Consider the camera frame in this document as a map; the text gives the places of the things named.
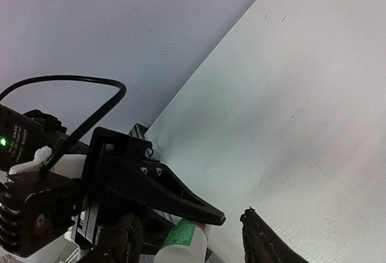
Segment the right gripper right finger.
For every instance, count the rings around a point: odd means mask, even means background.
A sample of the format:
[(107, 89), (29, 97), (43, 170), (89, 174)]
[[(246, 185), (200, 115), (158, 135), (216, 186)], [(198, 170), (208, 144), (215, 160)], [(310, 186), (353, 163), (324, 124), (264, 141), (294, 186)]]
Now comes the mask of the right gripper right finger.
[(241, 215), (245, 262), (306, 263), (274, 230), (249, 207)]

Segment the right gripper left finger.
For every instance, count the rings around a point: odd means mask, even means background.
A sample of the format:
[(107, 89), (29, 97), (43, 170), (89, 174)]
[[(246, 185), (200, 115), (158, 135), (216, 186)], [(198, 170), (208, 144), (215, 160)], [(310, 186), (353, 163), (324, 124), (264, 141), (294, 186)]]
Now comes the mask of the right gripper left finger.
[(158, 160), (104, 159), (108, 186), (127, 200), (203, 224), (221, 226), (224, 212), (194, 194)]

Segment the white nail polish cap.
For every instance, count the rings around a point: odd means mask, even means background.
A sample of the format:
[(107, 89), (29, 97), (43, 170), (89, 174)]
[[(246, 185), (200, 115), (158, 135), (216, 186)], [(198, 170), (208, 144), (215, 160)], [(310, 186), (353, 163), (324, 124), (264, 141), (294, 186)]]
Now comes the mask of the white nail polish cap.
[(204, 263), (211, 226), (182, 218), (170, 231), (155, 263)]

